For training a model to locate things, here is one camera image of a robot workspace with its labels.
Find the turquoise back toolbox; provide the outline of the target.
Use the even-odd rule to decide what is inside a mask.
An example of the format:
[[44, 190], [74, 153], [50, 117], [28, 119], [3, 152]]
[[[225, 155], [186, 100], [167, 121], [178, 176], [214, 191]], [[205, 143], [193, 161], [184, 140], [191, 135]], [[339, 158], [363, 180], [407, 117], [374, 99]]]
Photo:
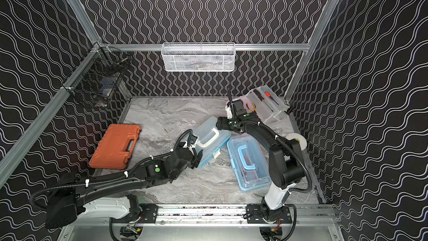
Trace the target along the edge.
[[202, 158], [198, 168], [214, 162], [221, 154], [221, 149], [231, 138], [231, 132], [218, 129], [216, 123], [217, 117], [210, 117], [202, 125], [193, 130], [193, 134], [197, 136], [196, 152], [199, 153], [202, 151]]

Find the light blue front toolbox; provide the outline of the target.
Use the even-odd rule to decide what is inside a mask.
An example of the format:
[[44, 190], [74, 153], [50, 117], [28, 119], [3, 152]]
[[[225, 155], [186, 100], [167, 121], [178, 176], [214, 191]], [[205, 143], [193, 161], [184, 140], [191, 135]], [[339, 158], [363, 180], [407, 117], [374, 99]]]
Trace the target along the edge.
[[247, 134], [233, 136], [227, 142], [227, 149], [241, 191], [257, 190], [271, 184], [268, 162], [254, 137]]

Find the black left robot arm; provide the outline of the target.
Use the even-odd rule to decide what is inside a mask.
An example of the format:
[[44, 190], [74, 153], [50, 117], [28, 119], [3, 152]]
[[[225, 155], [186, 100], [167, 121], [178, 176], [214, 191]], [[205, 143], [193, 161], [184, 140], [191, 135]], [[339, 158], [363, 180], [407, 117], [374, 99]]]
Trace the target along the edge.
[[56, 186], [40, 189], [30, 204], [46, 212], [45, 227], [56, 229], [75, 222], [89, 211], [89, 203], [129, 190], [146, 189], [172, 183], [187, 168], [198, 167], [202, 153], [196, 151], [198, 137], [188, 129], [167, 153], [147, 157], [131, 169], [95, 178], [68, 179]]

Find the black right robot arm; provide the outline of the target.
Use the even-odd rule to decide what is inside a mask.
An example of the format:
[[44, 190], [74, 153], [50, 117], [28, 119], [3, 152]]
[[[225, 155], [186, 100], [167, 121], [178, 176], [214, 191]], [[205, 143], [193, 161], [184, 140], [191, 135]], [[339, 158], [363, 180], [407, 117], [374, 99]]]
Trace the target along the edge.
[[260, 213], [266, 222], [278, 222], [291, 205], [286, 200], [291, 193], [309, 193], [313, 190], [311, 173], [303, 157], [305, 138], [286, 139], [264, 124], [256, 112], [247, 112], [242, 100], [233, 100], [227, 88], [227, 108], [231, 114], [218, 117], [216, 127], [235, 133], [246, 133], [255, 138], [268, 152], [268, 173], [271, 188], [262, 198]]

